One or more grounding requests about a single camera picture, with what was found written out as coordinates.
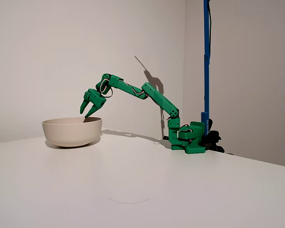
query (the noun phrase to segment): robotic arm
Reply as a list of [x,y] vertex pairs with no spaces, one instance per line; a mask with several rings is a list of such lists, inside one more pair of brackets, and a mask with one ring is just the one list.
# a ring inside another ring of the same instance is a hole
[[213,140],[211,142],[208,140],[207,146],[201,144],[205,132],[204,123],[191,122],[190,125],[184,124],[181,126],[178,108],[147,82],[139,89],[126,83],[120,77],[104,74],[101,81],[96,85],[96,89],[89,89],[85,92],[84,101],[80,106],[80,113],[83,113],[89,102],[93,103],[93,106],[85,115],[85,118],[102,108],[106,98],[111,97],[104,95],[112,90],[112,87],[142,100],[150,97],[161,109],[170,115],[168,118],[169,137],[167,139],[171,143],[172,150],[185,150],[186,153],[204,153],[207,147],[213,146]]

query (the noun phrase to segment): bowl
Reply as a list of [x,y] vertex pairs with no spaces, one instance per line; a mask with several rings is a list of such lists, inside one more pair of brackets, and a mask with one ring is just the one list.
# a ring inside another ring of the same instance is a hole
[[53,145],[78,147],[100,137],[103,120],[98,117],[76,117],[46,120],[42,122],[46,139]]

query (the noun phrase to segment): table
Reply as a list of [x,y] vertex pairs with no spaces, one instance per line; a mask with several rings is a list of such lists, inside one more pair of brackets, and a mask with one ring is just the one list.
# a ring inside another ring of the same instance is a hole
[[0,228],[285,228],[285,167],[103,130],[0,143]]

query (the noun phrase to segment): blue stand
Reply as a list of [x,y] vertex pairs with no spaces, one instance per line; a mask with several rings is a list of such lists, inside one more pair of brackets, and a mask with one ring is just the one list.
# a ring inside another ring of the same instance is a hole
[[205,111],[201,113],[201,121],[205,124],[205,136],[209,132],[209,1],[204,0],[204,32],[205,32],[205,56],[204,56],[204,74],[205,74]]

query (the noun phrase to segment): cable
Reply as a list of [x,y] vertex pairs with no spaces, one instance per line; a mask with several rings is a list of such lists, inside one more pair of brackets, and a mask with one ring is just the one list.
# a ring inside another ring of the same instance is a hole
[[141,91],[140,93],[138,93],[138,92],[136,92],[135,91],[135,89],[133,88],[133,86],[132,85],[129,85],[128,83],[126,83],[126,82],[124,82],[127,86],[129,86],[129,87],[131,87],[132,88],[132,90],[133,90],[133,92],[134,93],[136,93],[136,94],[143,94],[143,93],[145,93],[145,91]]
[[[112,92],[111,96],[113,96],[113,89],[110,88],[110,90],[111,90],[111,92]],[[110,98],[111,96],[103,96],[103,97],[105,97],[105,98]]]
[[168,117],[168,119],[166,119],[166,120],[163,118],[164,110],[162,109],[162,111],[163,111],[163,112],[162,112],[162,115],[161,115],[161,117],[162,117],[161,119],[162,119],[163,121],[168,121],[168,120],[170,120],[171,117]]
[[210,58],[210,54],[211,54],[211,27],[212,27],[212,20],[211,20],[211,11],[210,11],[210,4],[209,4],[210,0],[207,3],[208,6],[208,12],[209,12],[209,18],[210,18],[210,31],[209,31],[209,58]]
[[103,85],[103,82],[104,82],[104,81],[109,81],[109,80],[108,80],[108,79],[104,79],[104,80],[101,82],[100,87],[99,87],[100,93],[103,93],[103,92],[105,91],[105,89],[106,89],[106,86],[105,86],[105,87],[104,87],[104,90],[101,91],[101,86]]
[[186,125],[189,126],[189,124],[185,123],[185,124],[183,124],[182,126],[180,126],[180,128],[183,127],[183,126],[186,126]]

